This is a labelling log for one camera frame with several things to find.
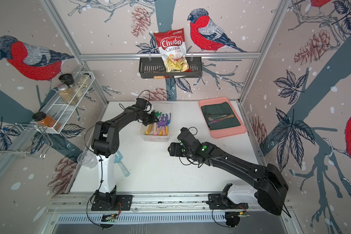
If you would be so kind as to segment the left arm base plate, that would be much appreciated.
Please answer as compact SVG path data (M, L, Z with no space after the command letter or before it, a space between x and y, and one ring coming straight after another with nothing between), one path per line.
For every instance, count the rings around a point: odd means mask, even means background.
M129 211L132 200L133 195L118 195L116 186L110 193L96 190L91 211Z

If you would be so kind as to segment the purple fork pink handle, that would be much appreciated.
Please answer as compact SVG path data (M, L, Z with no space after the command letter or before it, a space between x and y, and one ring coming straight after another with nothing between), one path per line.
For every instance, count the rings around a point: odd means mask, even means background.
M168 122L168 115L161 115L159 122L157 122L157 128L156 131L154 132L154 135L159 135L162 133L163 128L166 126Z
M158 123L158 126L159 126L158 135L159 136L164 136L163 135L163 128L164 128L165 122L166 122L166 117L164 116L161 118L161 120Z

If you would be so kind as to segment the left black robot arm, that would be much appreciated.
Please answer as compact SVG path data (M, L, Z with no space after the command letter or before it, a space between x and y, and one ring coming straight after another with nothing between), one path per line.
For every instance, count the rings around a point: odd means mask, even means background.
M115 158L111 159L110 157L119 150L119 132L134 121L141 122L145 126L158 122L156 114L151 109L152 104L149 101L137 98L134 105L124 108L118 116L95 124L91 149L101 162L100 186L95 193L96 201L102 201L112 206L116 205Z

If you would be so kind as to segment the dark green rake wooden handle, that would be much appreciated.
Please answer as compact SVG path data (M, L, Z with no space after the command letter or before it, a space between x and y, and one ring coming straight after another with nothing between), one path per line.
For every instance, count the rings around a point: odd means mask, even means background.
M156 119L159 121L160 120L160 117L162 115L162 112L159 112L159 111L152 111L152 114L154 114L156 116Z

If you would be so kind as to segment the blue fork rake yellow handle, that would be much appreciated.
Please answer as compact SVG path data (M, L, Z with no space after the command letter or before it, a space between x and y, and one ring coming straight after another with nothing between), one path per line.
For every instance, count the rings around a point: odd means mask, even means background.
M165 117L166 117L166 122L163 128L163 135L164 136L168 136L169 135L169 124L171 122L171 113L166 113Z

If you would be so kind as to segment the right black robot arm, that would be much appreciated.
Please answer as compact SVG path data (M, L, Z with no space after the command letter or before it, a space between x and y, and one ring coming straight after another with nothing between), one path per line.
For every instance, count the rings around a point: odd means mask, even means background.
M168 147L171 157L191 159L199 166L216 167L242 179L256 189L254 197L258 204L271 214L280 215L287 210L285 198L289 186L273 164L254 164L228 154L210 142L201 143L185 127L181 129L177 140L178 143L172 142Z

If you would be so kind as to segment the lime green rake wooden handle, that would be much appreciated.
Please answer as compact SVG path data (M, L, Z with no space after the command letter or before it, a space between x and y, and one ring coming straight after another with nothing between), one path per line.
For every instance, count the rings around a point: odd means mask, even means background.
M150 124L147 126L145 135L152 135L154 133L154 128L156 127L156 123Z

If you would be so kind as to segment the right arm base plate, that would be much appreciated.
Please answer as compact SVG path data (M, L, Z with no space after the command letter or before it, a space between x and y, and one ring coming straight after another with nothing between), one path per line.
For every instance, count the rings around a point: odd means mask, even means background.
M229 200L228 191L232 187L232 183L227 184L220 194L208 194L208 200L205 202L209 205L211 210L226 210L226 209L243 209L246 210L249 208L247 203L236 204Z

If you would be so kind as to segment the light blue fork pale handle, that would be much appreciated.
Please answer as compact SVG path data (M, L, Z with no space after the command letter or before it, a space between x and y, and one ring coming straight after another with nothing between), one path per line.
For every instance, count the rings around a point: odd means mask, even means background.
M124 163L122 162L123 159L123 155L121 154L120 151L117 151L115 154L115 159L114 159L114 163L118 164L118 166L120 167L122 173L125 175L125 177L129 177L130 173L127 170L127 168L125 167Z

